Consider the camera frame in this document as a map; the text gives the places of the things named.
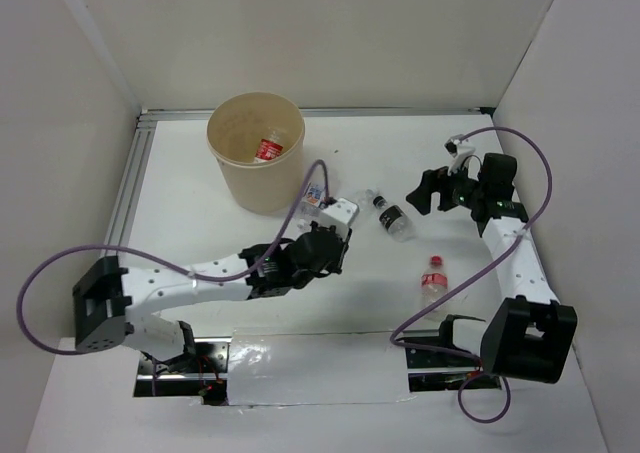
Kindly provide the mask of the white tape sheet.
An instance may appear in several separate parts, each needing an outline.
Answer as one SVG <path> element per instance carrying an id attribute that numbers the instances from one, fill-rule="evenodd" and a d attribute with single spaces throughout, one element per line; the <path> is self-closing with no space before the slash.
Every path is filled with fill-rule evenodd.
<path id="1" fill-rule="evenodd" d="M 232 406 L 391 404 L 412 398 L 403 349 L 385 333 L 236 335 Z"/>

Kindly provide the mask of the beige round plastic bin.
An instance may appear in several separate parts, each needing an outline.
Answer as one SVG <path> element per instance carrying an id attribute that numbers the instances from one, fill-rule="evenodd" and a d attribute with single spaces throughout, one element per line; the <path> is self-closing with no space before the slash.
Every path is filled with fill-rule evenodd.
<path id="1" fill-rule="evenodd" d="M 290 100 L 266 92 L 235 96 L 210 116 L 206 138 L 241 207 L 272 213 L 293 202 L 303 182 L 305 122 Z"/>

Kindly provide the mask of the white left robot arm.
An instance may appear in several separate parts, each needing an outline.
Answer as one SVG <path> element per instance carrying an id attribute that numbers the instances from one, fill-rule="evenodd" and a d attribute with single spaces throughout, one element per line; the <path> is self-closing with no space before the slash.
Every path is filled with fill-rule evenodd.
<path id="1" fill-rule="evenodd" d="M 185 267 L 126 268 L 117 256 L 96 261 L 72 290 L 75 349 L 97 353 L 124 345 L 184 372 L 196 363 L 192 327 L 160 312 L 199 303 L 249 301 L 286 295 L 342 271 L 352 230 L 311 224 L 297 239 L 283 239 L 224 259 Z"/>

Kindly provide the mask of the aluminium table frame rail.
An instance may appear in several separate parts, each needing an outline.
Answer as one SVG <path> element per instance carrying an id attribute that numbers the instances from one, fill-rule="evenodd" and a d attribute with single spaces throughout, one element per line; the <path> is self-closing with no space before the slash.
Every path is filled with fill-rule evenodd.
<path id="1" fill-rule="evenodd" d="M 206 141 L 207 110 L 141 115 L 106 241 L 176 263 L 224 257 L 273 239 L 283 215 L 258 215 L 232 198 Z M 491 126 L 476 111 L 308 109 L 303 164 L 322 159 L 330 191 L 380 188 L 403 202 L 422 172 L 449 161 L 456 134 Z"/>

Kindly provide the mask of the black label clear bottle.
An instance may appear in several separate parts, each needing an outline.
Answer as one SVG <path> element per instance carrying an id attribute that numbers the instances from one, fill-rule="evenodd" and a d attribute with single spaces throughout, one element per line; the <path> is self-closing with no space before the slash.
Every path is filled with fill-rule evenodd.
<path id="1" fill-rule="evenodd" d="M 414 226 L 407 214 L 393 202 L 389 202 L 378 191 L 367 190 L 378 222 L 385 232 L 398 242 L 406 242 L 415 236 Z"/>

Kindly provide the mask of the tall red label bottle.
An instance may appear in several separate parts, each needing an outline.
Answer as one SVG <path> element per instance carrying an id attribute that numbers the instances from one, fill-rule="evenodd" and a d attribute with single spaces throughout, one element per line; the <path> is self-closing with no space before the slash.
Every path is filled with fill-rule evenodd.
<path id="1" fill-rule="evenodd" d="M 284 151 L 285 135 L 282 130 L 269 129 L 261 134 L 253 163 L 260 164 L 278 158 Z"/>

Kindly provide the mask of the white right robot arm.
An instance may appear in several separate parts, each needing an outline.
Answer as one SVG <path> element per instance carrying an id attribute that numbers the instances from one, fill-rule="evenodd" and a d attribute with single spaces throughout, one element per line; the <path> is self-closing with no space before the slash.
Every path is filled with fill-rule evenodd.
<path id="1" fill-rule="evenodd" d="M 544 278 L 525 228 L 529 216 L 512 199 L 516 172 L 514 157 L 488 153 L 476 178 L 463 164 L 427 170 L 406 200 L 422 215 L 430 212 L 433 194 L 439 195 L 442 212 L 469 209 L 498 263 L 502 302 L 495 315 L 489 320 L 447 315 L 436 342 L 440 360 L 457 365 L 472 354 L 489 374 L 553 384 L 562 375 L 578 318 Z"/>

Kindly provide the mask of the blue orange label clear bottle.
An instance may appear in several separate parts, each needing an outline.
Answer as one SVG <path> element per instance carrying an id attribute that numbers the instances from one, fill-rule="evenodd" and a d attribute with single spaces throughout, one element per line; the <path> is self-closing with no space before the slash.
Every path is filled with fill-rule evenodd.
<path id="1" fill-rule="evenodd" d="M 305 229 L 312 221 L 315 221 L 325 204 L 326 187 L 318 182 L 310 182 L 305 190 L 303 198 L 297 205 L 294 215 L 295 225 L 299 229 Z"/>

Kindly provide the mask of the short red label bottle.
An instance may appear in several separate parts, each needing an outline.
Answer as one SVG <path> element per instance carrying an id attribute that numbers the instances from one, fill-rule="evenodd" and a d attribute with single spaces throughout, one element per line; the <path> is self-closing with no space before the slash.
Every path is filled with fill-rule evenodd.
<path id="1" fill-rule="evenodd" d="M 448 277 L 441 256 L 430 257 L 421 276 L 421 308 L 424 309 L 448 292 Z"/>

